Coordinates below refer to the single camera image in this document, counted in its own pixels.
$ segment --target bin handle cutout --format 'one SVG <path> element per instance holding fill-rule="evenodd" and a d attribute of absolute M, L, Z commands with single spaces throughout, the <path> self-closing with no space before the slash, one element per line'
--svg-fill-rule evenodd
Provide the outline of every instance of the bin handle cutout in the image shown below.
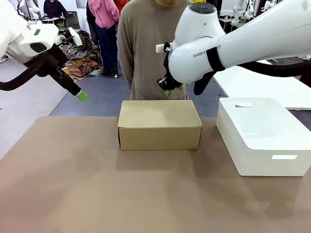
<path fill-rule="evenodd" d="M 293 154 L 275 154 L 272 155 L 272 159 L 296 159 L 297 155 L 293 155 Z"/>
<path fill-rule="evenodd" d="M 237 103 L 235 105 L 236 108 L 251 108 L 252 106 L 253 106 L 252 102 Z"/>

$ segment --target box lid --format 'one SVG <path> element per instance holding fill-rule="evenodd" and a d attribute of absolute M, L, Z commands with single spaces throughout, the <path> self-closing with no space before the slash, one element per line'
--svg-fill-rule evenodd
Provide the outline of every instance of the box lid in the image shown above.
<path fill-rule="evenodd" d="M 127 100 L 122 102 L 118 127 L 201 127 L 191 100 Z"/>

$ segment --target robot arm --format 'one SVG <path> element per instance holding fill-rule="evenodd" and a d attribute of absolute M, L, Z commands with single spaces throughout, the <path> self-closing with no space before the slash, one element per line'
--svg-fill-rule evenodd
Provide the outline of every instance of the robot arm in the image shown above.
<path fill-rule="evenodd" d="M 24 64 L 27 69 L 9 82 L 0 82 L 0 90 L 10 91 L 25 84 L 34 75 L 50 75 L 63 88 L 81 100 L 87 95 L 61 70 L 68 61 L 59 46 L 63 42 L 81 45 L 81 39 L 74 29 L 65 29 L 59 34 L 53 24 L 35 24 L 18 16 L 7 0 L 0 0 L 0 56 L 8 55 L 12 60 Z"/>
<path fill-rule="evenodd" d="M 167 54 L 167 74 L 158 80 L 159 85 L 163 90 L 172 90 L 176 85 L 192 83 L 204 75 L 237 65 L 280 77 L 305 72 L 303 65 L 308 65 L 309 70 L 310 63 L 284 70 L 282 66 L 263 68 L 255 61 L 311 54 L 310 6 L 311 0 L 300 4 L 283 0 L 243 27 L 225 34 L 214 6 L 190 5 L 177 25 L 175 40 Z"/>
<path fill-rule="evenodd" d="M 33 0 L 18 0 L 17 12 L 22 16 L 24 16 L 24 14 L 20 11 L 20 8 L 24 6 L 26 6 L 29 10 L 29 13 L 32 14 L 32 19 L 40 19 L 38 14 L 40 12 L 40 9 Z"/>
<path fill-rule="evenodd" d="M 268 0 L 268 1 L 266 1 L 265 5 L 261 9 L 261 11 L 265 12 L 265 11 L 269 10 L 270 8 L 274 7 L 275 4 L 276 4 L 276 0 Z"/>
<path fill-rule="evenodd" d="M 243 10 L 243 3 L 245 3 L 249 9 L 245 11 L 242 18 L 249 20 L 253 16 L 254 6 L 252 0 L 239 0 L 238 5 L 233 7 L 234 19 L 232 23 L 239 23 L 239 11 Z"/>

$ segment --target table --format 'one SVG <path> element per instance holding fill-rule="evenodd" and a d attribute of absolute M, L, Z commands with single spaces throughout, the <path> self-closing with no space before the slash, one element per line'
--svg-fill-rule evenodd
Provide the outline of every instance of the table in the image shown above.
<path fill-rule="evenodd" d="M 234 66 L 217 72 L 214 79 L 228 97 L 274 98 L 288 110 L 311 110 L 311 88 L 294 77 L 271 77 Z"/>
<path fill-rule="evenodd" d="M 0 230 L 310 232 L 311 171 L 239 176 L 214 118 L 198 150 L 120 151 L 117 122 L 40 118 L 0 161 Z"/>
<path fill-rule="evenodd" d="M 43 19 L 42 21 L 46 22 L 46 23 L 49 23 L 49 22 L 53 22 L 54 23 L 54 21 L 57 20 L 57 19 L 60 19 L 60 18 L 54 17 L 54 18 L 49 18 L 49 19 Z"/>
<path fill-rule="evenodd" d="M 233 20 L 233 19 L 225 19 L 225 18 L 220 18 L 220 19 L 219 19 L 219 21 L 221 21 L 221 22 L 224 23 L 223 30 L 224 30 L 226 33 L 232 32 L 233 26 L 236 27 L 236 28 L 240 28 L 241 26 L 243 26 L 243 25 L 246 24 L 246 22 L 233 23 L 232 20 Z M 227 24 L 227 23 L 230 23 L 230 26 L 231 26 L 231 28 L 230 28 L 229 31 L 226 29 L 226 24 Z"/>

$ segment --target white plastic bin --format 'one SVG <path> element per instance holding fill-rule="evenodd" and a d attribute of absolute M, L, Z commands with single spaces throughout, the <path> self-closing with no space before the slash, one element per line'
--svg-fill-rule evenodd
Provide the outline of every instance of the white plastic bin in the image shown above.
<path fill-rule="evenodd" d="M 303 176 L 311 132 L 276 100 L 221 98 L 217 128 L 241 176 Z"/>

